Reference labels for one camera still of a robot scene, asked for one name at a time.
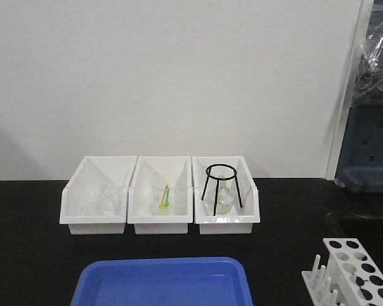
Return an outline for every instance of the plastic bag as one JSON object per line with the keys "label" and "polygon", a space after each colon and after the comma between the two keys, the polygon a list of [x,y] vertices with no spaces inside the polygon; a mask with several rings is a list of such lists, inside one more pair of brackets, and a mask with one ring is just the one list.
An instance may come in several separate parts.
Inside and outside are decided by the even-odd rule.
{"label": "plastic bag", "polygon": [[372,13],[352,106],[383,105],[383,11]]}

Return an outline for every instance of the white wall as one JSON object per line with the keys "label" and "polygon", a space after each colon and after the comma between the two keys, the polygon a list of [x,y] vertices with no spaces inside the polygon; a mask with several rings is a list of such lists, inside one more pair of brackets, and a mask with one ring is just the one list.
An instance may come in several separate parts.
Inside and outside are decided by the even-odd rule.
{"label": "white wall", "polygon": [[0,0],[0,180],[84,155],[323,177],[361,0]]}

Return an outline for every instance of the test tube rack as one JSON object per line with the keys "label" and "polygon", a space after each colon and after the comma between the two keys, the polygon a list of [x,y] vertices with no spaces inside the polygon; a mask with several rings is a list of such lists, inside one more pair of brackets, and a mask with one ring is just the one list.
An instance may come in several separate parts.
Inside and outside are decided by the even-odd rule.
{"label": "test tube rack", "polygon": [[356,238],[324,238],[327,266],[302,271],[315,306],[383,306],[383,274]]}

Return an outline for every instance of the white plastic bin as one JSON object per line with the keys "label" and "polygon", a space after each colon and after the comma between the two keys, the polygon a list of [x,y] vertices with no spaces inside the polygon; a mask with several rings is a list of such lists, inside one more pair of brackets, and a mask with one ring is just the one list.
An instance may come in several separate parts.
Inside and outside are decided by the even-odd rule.
{"label": "white plastic bin", "polygon": [[[240,207],[234,179],[225,181],[227,188],[236,198],[231,211],[227,214],[212,215],[207,209],[207,202],[202,201],[206,168],[212,164],[228,164],[237,170],[237,180],[243,207]],[[229,177],[232,170],[222,167],[213,168],[216,176]],[[193,157],[193,179],[195,200],[195,223],[199,224],[200,234],[242,234],[251,233],[253,223],[260,222],[258,190],[243,156],[230,157]],[[208,193],[215,190],[216,181],[209,179],[204,201]]]}
{"label": "white plastic bin", "polygon": [[[190,156],[140,156],[129,190],[128,223],[136,234],[185,234],[193,222],[192,162]],[[163,188],[154,192],[154,186]],[[168,207],[156,212],[154,203]]]}
{"label": "white plastic bin", "polygon": [[60,224],[71,234],[122,234],[136,156],[86,156],[63,190]]}

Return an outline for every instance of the storage tray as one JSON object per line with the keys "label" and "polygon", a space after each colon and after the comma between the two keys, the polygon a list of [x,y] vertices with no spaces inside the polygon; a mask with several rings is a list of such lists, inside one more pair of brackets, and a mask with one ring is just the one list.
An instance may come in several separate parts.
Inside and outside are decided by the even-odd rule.
{"label": "storage tray", "polygon": [[252,306],[243,266],[226,257],[97,261],[84,269],[71,306]]}

